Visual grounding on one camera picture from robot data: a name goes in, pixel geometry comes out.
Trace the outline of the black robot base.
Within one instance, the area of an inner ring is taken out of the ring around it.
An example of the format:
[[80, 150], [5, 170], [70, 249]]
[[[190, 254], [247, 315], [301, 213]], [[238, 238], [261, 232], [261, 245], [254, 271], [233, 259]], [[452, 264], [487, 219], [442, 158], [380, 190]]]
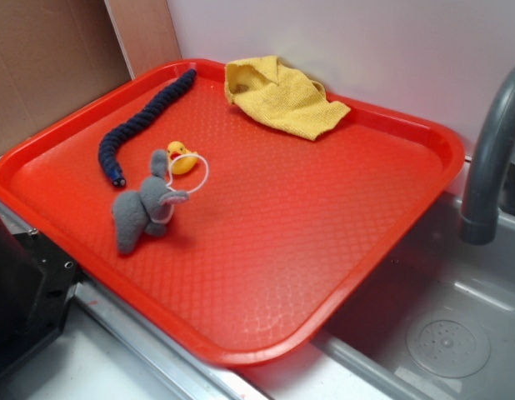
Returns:
[[0, 379], [61, 335], [78, 273], [49, 237], [0, 218]]

